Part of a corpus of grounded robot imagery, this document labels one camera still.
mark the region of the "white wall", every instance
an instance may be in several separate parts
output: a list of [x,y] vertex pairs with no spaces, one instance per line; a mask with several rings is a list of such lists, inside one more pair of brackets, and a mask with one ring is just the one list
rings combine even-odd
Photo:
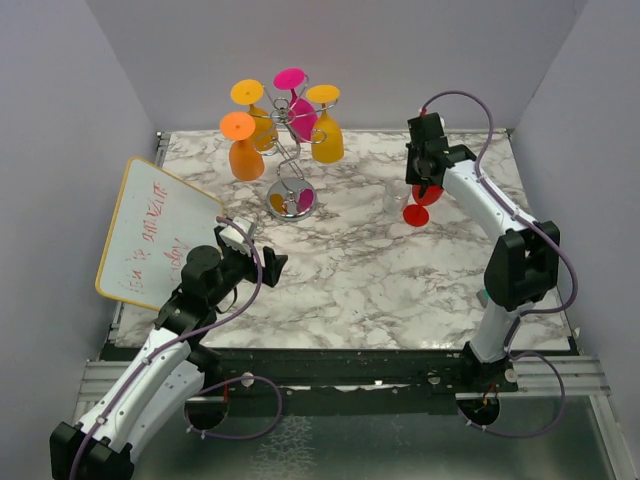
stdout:
[[[586,0],[87,0],[162,130],[217,128],[244,78],[282,68],[335,83],[345,127],[406,128],[430,95],[462,88],[514,127]],[[486,128],[446,102],[451,127]]]
[[[602,360],[640,466],[640,3],[590,0],[514,135],[527,196],[561,228],[581,289],[569,311]],[[567,292],[567,278],[563,278]]]
[[129,156],[154,128],[82,0],[0,3],[0,475],[51,478],[113,304],[93,287]]

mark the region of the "screw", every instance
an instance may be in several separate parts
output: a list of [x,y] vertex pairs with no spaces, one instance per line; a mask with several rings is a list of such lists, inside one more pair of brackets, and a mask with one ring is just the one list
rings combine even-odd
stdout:
[[508,368],[504,371],[504,378],[509,383],[516,383],[518,381],[518,374],[513,368]]
[[[242,374],[243,377],[253,377],[253,373],[251,372],[245,372]],[[244,386],[249,388],[251,385],[253,385],[253,378],[246,378],[244,380],[241,380],[240,383]]]

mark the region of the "pink wine glass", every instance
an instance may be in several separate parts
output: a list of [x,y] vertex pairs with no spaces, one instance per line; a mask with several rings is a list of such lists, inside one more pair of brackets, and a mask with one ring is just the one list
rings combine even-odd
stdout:
[[313,205],[313,200],[315,195],[313,194],[313,190],[310,188],[305,188],[300,192],[300,198],[298,199],[298,213],[307,211],[311,205]]
[[302,85],[307,75],[300,68],[287,68],[278,73],[273,79],[273,86],[278,90],[291,91],[290,108],[295,114],[291,126],[304,141],[310,141],[313,134],[313,126],[318,120],[315,108],[304,98],[296,93],[296,88]]

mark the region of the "marble surface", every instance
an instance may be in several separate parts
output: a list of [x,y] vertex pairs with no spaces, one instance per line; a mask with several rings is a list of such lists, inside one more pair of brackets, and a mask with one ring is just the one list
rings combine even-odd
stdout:
[[[402,133],[345,132],[345,158],[323,165],[304,149],[300,166],[315,186],[319,206],[297,224],[267,213],[264,199],[276,180],[278,159],[265,158],[264,175],[252,183],[232,176],[230,142],[218,132],[171,137],[164,168],[222,200],[228,216],[258,220],[256,244],[289,255],[280,284],[264,287],[240,318],[205,337],[210,347],[461,348],[482,319],[476,298],[492,246],[453,197],[429,207],[426,227],[382,213],[385,183],[403,178]],[[478,152],[484,134],[452,134]],[[483,166],[526,210],[526,199],[506,134],[496,134]],[[253,285],[239,286],[238,305]],[[539,305],[557,305],[556,292]],[[140,346],[152,311],[126,305],[118,346]],[[514,348],[567,349],[561,315],[529,316]]]

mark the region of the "plastic wine glass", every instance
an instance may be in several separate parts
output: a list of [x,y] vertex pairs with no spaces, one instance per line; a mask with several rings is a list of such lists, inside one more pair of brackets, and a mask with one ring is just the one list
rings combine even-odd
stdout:
[[337,162],[344,157],[342,130],[327,111],[327,104],[335,102],[338,97],[340,97],[340,90],[333,85],[316,85],[307,92],[307,98],[310,101],[322,105],[322,114],[313,127],[314,143],[311,145],[311,155],[321,163]]
[[306,74],[300,68],[287,68],[278,73],[273,79],[273,86],[278,90],[289,90],[291,101],[289,103],[295,116],[291,122],[291,127],[298,133],[302,141],[310,141],[313,134],[313,126],[318,120],[315,108],[304,98],[298,97],[296,88],[305,81]]
[[[424,193],[420,195],[420,190],[423,189]],[[438,199],[444,193],[444,189],[442,187],[438,187],[437,185],[429,185],[428,187],[423,187],[422,185],[414,185],[411,188],[411,193],[413,195],[413,199],[418,205],[427,207],[429,205],[433,205],[438,201]]]
[[251,182],[264,172],[264,161],[251,141],[256,122],[245,112],[232,112],[220,120],[220,131],[233,145],[229,150],[231,172],[243,182]]
[[238,105],[249,105],[249,115],[256,124],[254,132],[249,137],[260,152],[269,150],[278,139],[278,131],[274,128],[269,114],[255,104],[264,94],[264,87],[258,80],[248,78],[236,83],[231,89],[231,100]]

